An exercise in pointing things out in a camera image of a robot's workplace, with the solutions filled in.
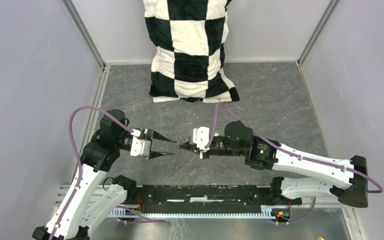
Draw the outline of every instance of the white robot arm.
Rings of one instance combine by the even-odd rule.
[[[257,170],[276,170],[301,174],[308,178],[275,177],[271,183],[274,195],[288,199],[303,197],[332,197],[339,202],[357,208],[366,208],[367,180],[358,174],[344,169],[357,170],[367,174],[366,159],[354,156],[351,159],[335,159],[296,150],[283,143],[271,141],[271,146],[263,139],[254,136],[253,130],[240,121],[226,125],[225,136],[215,136],[210,141],[208,127],[194,128],[188,142],[179,148],[199,155],[201,159],[210,156],[245,157],[245,164]],[[311,158],[327,164],[304,160]]]
[[[108,111],[126,126],[129,120],[121,110]],[[88,240],[92,232],[101,224],[108,214],[123,203],[129,196],[128,189],[136,187],[136,182],[119,176],[114,178],[108,191],[87,208],[97,186],[104,180],[112,164],[120,156],[120,150],[129,151],[131,156],[153,159],[160,156],[174,155],[167,152],[151,151],[152,140],[162,140],[175,143],[152,129],[134,129],[132,133],[123,130],[115,122],[104,116],[100,120],[100,129],[93,135],[92,140],[84,147],[81,155],[82,176],[80,185],[76,187],[79,172],[68,189],[67,195],[53,215],[51,220],[37,227],[33,238],[48,240]],[[63,209],[66,208],[61,221],[57,224]]]

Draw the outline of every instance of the gray floor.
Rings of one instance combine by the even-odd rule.
[[[153,103],[149,96],[150,65],[111,66],[101,107],[121,109],[130,127],[154,129],[184,143],[192,128],[211,127],[214,104],[183,100]],[[227,63],[224,72],[236,85],[240,101],[227,103],[245,123],[266,137],[299,150],[326,155],[307,89],[295,63]],[[217,130],[234,119],[219,110]],[[269,184],[273,177],[297,174],[258,171],[240,157],[199,159],[175,143],[154,141],[152,149],[176,153],[155,159],[122,152],[108,176],[120,174],[138,184]]]
[[[148,95],[150,65],[112,66],[102,101],[105,110],[121,109],[133,128],[154,129],[179,143],[189,139],[192,128],[211,127],[214,104],[172,101],[153,103]],[[224,71],[236,85],[241,100],[227,103],[245,123],[266,137],[318,155],[326,149],[307,89],[295,63],[227,63]],[[220,109],[217,130],[234,119]],[[273,177],[299,177],[277,171],[258,171],[240,157],[199,159],[179,151],[174,143],[155,141],[155,150],[176,153],[156,159],[130,157],[122,152],[108,176],[120,174],[138,184],[269,184]],[[306,209],[293,211],[299,218]],[[305,221],[275,226],[269,220],[171,219],[169,224],[124,226],[107,218],[92,239],[194,240],[194,239],[350,239],[340,209],[316,209]]]

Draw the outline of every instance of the white square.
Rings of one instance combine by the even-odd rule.
[[[155,17],[155,5],[158,0],[143,0],[143,6],[145,7],[145,18]]]
[[[203,103],[206,104],[213,104],[213,103],[218,103],[218,102],[231,102],[231,93],[229,91],[225,91],[217,96],[211,96],[211,97],[206,97],[202,99]]]
[[[228,0],[208,0],[206,20],[219,19],[225,16],[225,6]]]
[[[171,79],[175,78],[175,53],[161,47],[156,48],[152,60],[151,72],[160,72]]]
[[[156,54],[152,59],[151,72],[156,73],[160,71],[161,56],[158,55],[158,48],[156,47]]]
[[[174,80],[174,90],[180,98],[205,98],[208,81],[187,82]]]
[[[224,44],[228,38],[229,28],[228,28],[228,12],[226,12],[226,17],[224,18],[223,25],[223,35],[221,36],[221,43]]]
[[[208,56],[209,47],[205,20],[171,20],[171,38],[176,53]]]
[[[208,80],[211,80],[216,77],[221,66],[222,66],[222,62],[220,61],[220,48],[219,48],[217,49],[217,51],[214,52],[213,55],[208,57],[208,68],[207,68]]]
[[[170,20],[169,5],[167,0],[156,0],[155,4],[155,17],[162,20]]]

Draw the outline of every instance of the black-and-white checkered pillow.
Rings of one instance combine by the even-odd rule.
[[[157,49],[149,92],[154,103],[239,101],[223,72],[230,1],[143,0],[149,38]]]

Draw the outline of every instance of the black joint housing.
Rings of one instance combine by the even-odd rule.
[[[285,180],[283,176],[273,177],[270,184],[270,196],[282,195],[282,181]]]
[[[108,172],[119,157],[120,149],[118,147],[91,141],[84,146],[80,160],[83,164],[93,167],[95,172],[99,170]]]
[[[367,175],[367,161],[365,157],[355,155],[351,159],[354,165],[354,170]],[[354,173],[354,178],[349,181],[352,185],[347,189],[341,189],[336,186],[330,189],[330,192],[338,197],[338,201],[342,204],[355,207],[367,208],[368,201],[368,187],[367,179]]]
[[[122,124],[128,126],[129,120],[126,118],[125,113],[119,109],[112,109],[108,111],[114,118],[120,121]],[[116,144],[120,138],[120,135],[125,131],[124,128],[119,126],[115,121],[106,115],[99,121],[99,139],[109,145]]]
[[[88,236],[88,230],[89,230],[88,226],[85,226],[85,227],[79,226],[78,232],[75,235],[75,237],[70,238],[70,239],[65,239],[65,240],[90,240],[91,238]],[[33,237],[33,239],[36,239],[36,240],[48,240],[50,234],[48,233],[48,229],[45,226],[38,226],[38,227],[36,227],[36,229],[34,229],[33,234],[31,236]],[[53,236],[52,239],[53,240],[63,240],[64,237],[63,236],[59,236],[59,237]]]
[[[112,184],[122,186],[127,191],[127,199],[131,201],[136,198],[136,181],[126,176],[118,175],[112,180]]]
[[[253,130],[240,121],[233,121],[224,128],[226,144],[232,149],[251,148],[253,143]]]
[[[280,146],[280,143],[277,141],[272,141],[272,143]],[[245,158],[245,165],[250,166],[252,169],[257,170],[272,170],[273,165],[279,160],[275,157],[277,149],[269,145],[263,139],[254,136],[252,141],[252,149],[249,154],[249,157]]]

